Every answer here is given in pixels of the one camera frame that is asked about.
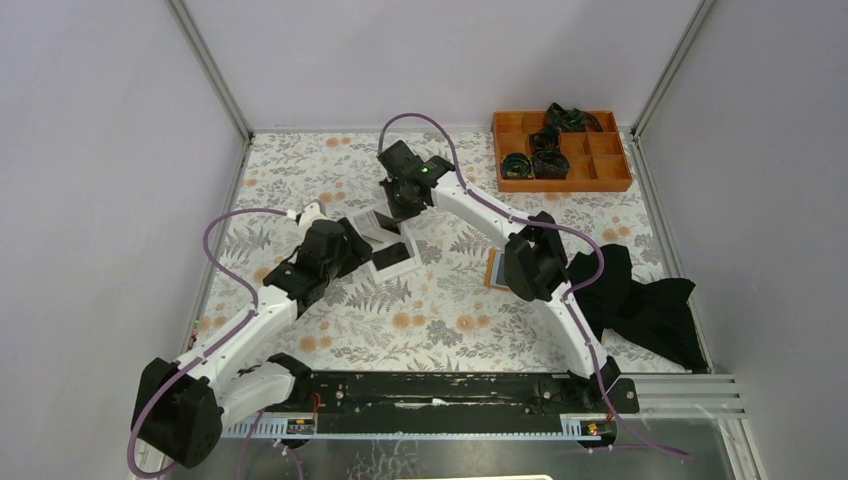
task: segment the red wire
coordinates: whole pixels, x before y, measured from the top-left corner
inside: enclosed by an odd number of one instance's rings
[[[312,428],[315,428],[315,416],[318,414],[318,409],[321,408],[321,394],[313,393],[312,401]]]
[[[615,402],[611,401],[610,403],[612,403],[612,406],[615,407]],[[607,419],[604,423],[609,423],[611,421],[612,421],[612,410],[607,412]]]

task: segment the black fabric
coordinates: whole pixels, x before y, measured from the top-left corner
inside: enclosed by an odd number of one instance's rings
[[[574,293],[595,337],[605,328],[636,345],[662,355],[686,369],[704,372],[692,311],[686,303],[695,284],[685,278],[667,278],[643,285],[631,278],[630,252],[622,245],[604,245],[604,273],[593,284]],[[572,284],[598,270],[598,257],[578,253],[568,266]]]

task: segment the cable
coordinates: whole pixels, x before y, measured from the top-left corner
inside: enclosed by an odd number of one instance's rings
[[[241,444],[241,454],[239,454],[239,464],[236,470],[236,479],[241,480],[241,472],[243,471],[244,464],[244,454],[247,452],[247,442],[250,440],[250,437],[253,436],[253,433],[256,432],[256,426],[259,425],[259,420],[262,418],[262,414],[265,413],[265,410],[259,410],[256,414],[256,418],[253,420],[253,423],[250,425],[250,429],[247,430],[247,435],[244,437],[244,442]],[[303,480],[303,462],[300,461],[300,457],[294,453],[294,450],[289,448],[285,443],[281,443],[283,446],[283,451],[286,453],[290,453],[292,458],[294,459],[294,464],[297,467],[297,478],[298,480]]]
[[[272,213],[274,215],[288,217],[287,212],[284,212],[282,210],[276,210],[273,208],[244,208],[241,210],[233,210],[231,212],[227,212],[221,215],[220,217],[212,220],[206,227],[206,231],[203,232],[203,253],[206,254],[206,257],[209,259],[210,262],[212,262],[212,265],[214,265],[224,275],[232,278],[239,285],[243,286],[250,292],[250,298],[251,302],[253,303],[253,309],[248,311],[244,319],[239,322],[235,327],[233,327],[232,330],[230,330],[226,335],[221,337],[220,340],[218,340],[209,348],[207,348],[203,352],[202,356],[190,361],[183,369],[177,371],[177,373],[174,374],[173,377],[169,378],[161,387],[159,387],[159,390],[156,390],[156,393],[154,393],[153,396],[150,397],[150,400],[148,400],[147,403],[144,405],[144,408],[141,409],[141,412],[139,413],[138,418],[136,419],[135,424],[133,425],[132,431],[130,432],[130,440],[127,443],[127,466],[129,467],[133,475],[139,478],[159,478],[162,475],[172,472],[175,468],[177,468],[178,465],[177,462],[173,462],[162,470],[159,470],[158,472],[145,472],[138,466],[138,463],[136,463],[135,461],[135,446],[136,442],[138,441],[138,434],[141,431],[141,426],[144,425],[144,421],[147,420],[147,417],[153,410],[153,407],[162,398],[162,396],[165,395],[165,392],[167,392],[172,386],[174,386],[174,384],[177,383],[179,379],[187,375],[188,372],[191,371],[191,369],[198,366],[203,361],[204,357],[209,357],[213,353],[215,353],[215,351],[221,348],[222,345],[227,343],[232,337],[234,337],[242,329],[244,329],[244,327],[250,322],[250,320],[254,316],[256,316],[256,309],[259,308],[259,293],[256,291],[255,288],[253,288],[253,285],[251,285],[245,279],[239,277],[232,270],[228,269],[223,264],[221,264],[221,262],[219,262],[218,259],[215,258],[215,255],[212,254],[212,250],[209,248],[209,235],[219,223],[223,222],[224,220],[230,217],[242,215],[245,213]]]
[[[318,416],[318,409],[321,408],[321,394],[318,392],[313,393],[312,395],[312,429],[317,430],[318,424],[316,423],[316,417]]]
[[[297,456],[297,454],[294,452],[293,448],[289,447],[288,445],[286,445],[285,443],[283,443],[280,440],[274,441],[274,447],[276,447],[278,443],[279,443],[279,445],[282,445],[283,452],[286,455],[291,455],[292,458],[294,459],[294,466],[297,467],[297,480],[303,480],[303,478],[304,478],[303,477],[303,462],[300,460],[300,457]]]
[[[259,410],[259,412],[256,413],[256,418],[253,420],[253,423],[250,424],[250,428],[247,429],[247,435],[245,435],[244,442],[242,442],[241,444],[239,464],[236,467],[236,480],[241,480],[242,465],[244,464],[244,453],[247,451],[247,442],[248,440],[250,440],[250,437],[253,436],[253,432],[256,431],[256,426],[259,425],[259,420],[262,419],[263,413],[265,413],[265,409]]]
[[[572,285],[572,287],[565,292],[565,295],[563,296],[563,300],[564,300],[563,303],[565,303],[565,306],[568,308],[568,312],[571,314],[571,318],[574,320],[574,323],[577,325],[577,328],[580,330],[580,334],[583,336],[583,340],[586,343],[586,346],[589,347],[589,353],[590,353],[590,356],[592,357],[592,366],[595,369],[595,377],[597,378],[597,381],[598,381],[598,388],[601,390],[601,397],[603,397],[604,403],[607,404],[607,408],[609,408],[610,413],[613,414],[613,416],[621,424],[621,426],[623,426],[625,428],[625,430],[627,430],[633,436],[635,436],[640,441],[642,441],[645,444],[646,447],[652,448],[652,449],[657,450],[659,452],[662,452],[662,453],[665,453],[665,454],[668,454],[668,455],[671,455],[671,456],[675,456],[675,457],[678,457],[678,458],[682,458],[682,459],[685,459],[685,460],[691,459],[692,455],[690,453],[683,451],[683,450],[680,450],[678,448],[654,443],[654,442],[648,440],[647,438],[645,438],[645,436],[643,436],[639,432],[635,431],[624,420],[624,418],[622,418],[621,415],[619,415],[618,411],[616,411],[615,407],[613,406],[612,402],[610,401],[609,397],[607,396],[607,389],[604,386],[603,379],[601,378],[601,366],[600,366],[600,363],[598,362],[598,355],[597,355],[597,352],[595,352],[595,347],[592,346],[592,341],[589,338],[589,335],[586,333],[586,329],[584,329],[583,325],[581,325],[581,323],[577,320],[577,314],[574,312],[574,309],[571,307],[571,305],[567,301],[569,295],[576,292],[577,290],[580,290],[583,287],[591,285],[592,283],[595,282],[595,280],[600,278],[601,275],[603,274],[603,272],[604,272],[604,255],[603,255],[603,252],[601,252],[601,247],[594,240],[592,240],[592,237],[590,237],[589,235],[587,235],[587,234],[585,234],[585,233],[583,233],[583,232],[581,232],[577,229],[574,229],[574,228],[571,228],[571,227],[566,227],[565,225],[560,225],[560,224],[556,224],[556,223],[536,222],[536,221],[525,219],[525,218],[514,217],[514,216],[512,216],[512,214],[506,212],[505,210],[503,210],[502,208],[493,204],[492,202],[490,202],[490,201],[486,200],[485,198],[477,195],[477,193],[474,190],[472,190],[468,187],[468,184],[465,181],[465,178],[463,178],[463,176],[462,176],[462,167],[459,163],[459,156],[456,153],[456,146],[454,145],[453,140],[451,140],[450,135],[448,135],[448,132],[446,132],[445,129],[442,128],[441,125],[439,125],[435,120],[433,120],[432,118],[430,118],[426,115],[423,115],[421,113],[401,113],[400,115],[395,115],[394,117],[389,119],[389,121],[386,122],[386,124],[383,126],[383,129],[380,131],[380,138],[377,142],[377,155],[380,155],[381,153],[383,153],[383,140],[384,140],[385,135],[386,135],[386,130],[388,130],[389,126],[392,123],[394,123],[395,121],[397,121],[401,118],[407,118],[407,117],[415,117],[415,118],[420,118],[420,119],[426,120],[431,125],[436,127],[436,130],[438,130],[439,133],[441,133],[442,136],[445,137],[445,141],[447,141],[448,147],[450,147],[451,156],[453,157],[454,167],[456,168],[456,179],[459,182],[459,185],[465,191],[465,193],[467,193],[471,198],[477,200],[478,202],[485,205],[486,207],[488,207],[493,212],[495,212],[495,213],[501,215],[502,217],[506,218],[508,221],[514,221],[514,222],[520,223],[522,225],[530,225],[530,226],[541,227],[541,228],[550,228],[550,229],[554,229],[554,230],[560,230],[560,231],[563,231],[563,232],[567,232],[567,233],[570,233],[572,235],[579,237],[580,239],[582,239],[583,241],[588,243],[589,246],[592,247],[592,250],[594,250],[595,255],[597,255],[597,257],[598,257],[598,271],[596,271],[594,275],[592,275],[591,277],[589,277],[585,281],[580,282],[577,285]]]

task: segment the floral pattern surface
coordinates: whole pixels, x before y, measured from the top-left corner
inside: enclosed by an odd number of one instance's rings
[[[403,139],[425,160],[450,159],[435,133],[388,134]],[[637,182],[624,193],[497,192],[491,134],[453,136],[463,172],[474,184],[525,212],[545,210],[603,243],[630,250],[641,282],[663,277],[659,248]],[[299,210],[321,200],[340,218],[383,199],[385,177],[376,159],[377,134],[258,134],[234,209]],[[290,328],[268,338],[251,355],[256,364],[287,352],[315,369],[562,371],[561,347],[535,309],[510,292],[483,285],[491,243],[447,213],[429,209],[407,222],[423,268],[382,284],[359,269],[331,284],[324,298]],[[221,261],[255,286],[300,241],[290,220],[267,214],[234,217]],[[566,253],[590,253],[563,235]],[[197,322],[208,338],[248,301],[248,292],[220,272]],[[668,360],[607,330],[602,343],[625,372],[683,372]]]

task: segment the small card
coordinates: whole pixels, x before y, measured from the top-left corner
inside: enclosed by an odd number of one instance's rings
[[[486,267],[486,278],[483,279],[483,285],[498,290],[509,290],[506,284],[503,261],[504,255],[500,250],[493,248],[489,252],[489,265]]]

